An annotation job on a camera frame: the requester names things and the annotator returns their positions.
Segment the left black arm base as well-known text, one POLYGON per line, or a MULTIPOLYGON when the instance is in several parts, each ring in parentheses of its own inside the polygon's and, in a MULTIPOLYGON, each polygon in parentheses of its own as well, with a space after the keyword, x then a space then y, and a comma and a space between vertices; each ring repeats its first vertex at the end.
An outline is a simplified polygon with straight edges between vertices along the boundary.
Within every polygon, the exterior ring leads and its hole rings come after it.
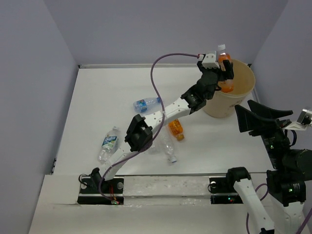
POLYGON ((124 178, 116 177, 112 180, 103 180, 99 168, 92 172, 81 174, 77 203, 80 205, 123 205, 124 204, 124 178))

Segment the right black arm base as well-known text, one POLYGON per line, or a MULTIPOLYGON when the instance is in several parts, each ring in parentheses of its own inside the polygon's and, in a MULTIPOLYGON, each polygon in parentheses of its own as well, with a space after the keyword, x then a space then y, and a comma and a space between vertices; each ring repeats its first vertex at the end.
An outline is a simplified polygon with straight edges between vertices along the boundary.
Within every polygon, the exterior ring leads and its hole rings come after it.
POLYGON ((207 189, 211 194, 211 204, 243 204, 234 183, 246 178, 251 179, 251 175, 245 167, 230 168, 225 177, 210 178, 207 189))

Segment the tall orange label bottle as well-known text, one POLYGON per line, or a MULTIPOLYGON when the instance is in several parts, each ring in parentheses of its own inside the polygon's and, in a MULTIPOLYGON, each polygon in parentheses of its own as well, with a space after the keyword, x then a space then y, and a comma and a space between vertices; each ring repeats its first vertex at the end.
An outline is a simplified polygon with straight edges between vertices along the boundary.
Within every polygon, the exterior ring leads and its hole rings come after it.
POLYGON ((231 56, 226 51, 226 45, 218 45, 218 64, 222 71, 222 79, 218 82, 218 86, 224 93, 229 93, 234 90, 234 73, 233 62, 231 56))

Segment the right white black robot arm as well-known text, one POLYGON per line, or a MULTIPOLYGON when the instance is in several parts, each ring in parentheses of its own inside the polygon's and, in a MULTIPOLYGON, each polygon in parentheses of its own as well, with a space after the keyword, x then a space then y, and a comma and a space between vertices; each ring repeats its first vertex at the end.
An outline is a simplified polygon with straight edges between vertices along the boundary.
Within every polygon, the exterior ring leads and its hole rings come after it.
POLYGON ((312 125, 312 112, 303 109, 297 121, 287 117, 293 112, 269 108, 253 100, 249 108, 236 105, 235 112, 240 132, 260 136, 273 170, 266 172, 268 193, 272 199, 274 218, 270 218, 253 187, 246 168, 231 168, 224 185, 236 191, 247 208, 249 219, 257 234, 299 234, 309 217, 301 219, 306 201, 306 181, 312 179, 312 152, 293 149, 296 131, 305 131, 312 125))

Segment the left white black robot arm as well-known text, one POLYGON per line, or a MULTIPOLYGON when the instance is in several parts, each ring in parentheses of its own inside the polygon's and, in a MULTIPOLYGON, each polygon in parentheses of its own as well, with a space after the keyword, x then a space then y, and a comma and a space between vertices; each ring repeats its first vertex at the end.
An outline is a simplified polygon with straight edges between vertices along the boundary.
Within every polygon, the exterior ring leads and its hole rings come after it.
POLYGON ((208 100, 211 100, 220 81, 234 78, 233 63, 224 60, 224 70, 219 68, 219 63, 204 63, 199 61, 198 68, 202 72, 201 78, 181 95, 176 101, 161 111, 152 114, 133 117, 127 131, 124 143, 103 164, 100 170, 103 176, 96 176, 91 181, 91 187, 98 193, 104 192, 108 181, 112 180, 119 169, 130 159, 146 151, 159 134, 161 128, 167 123, 202 109, 208 100))

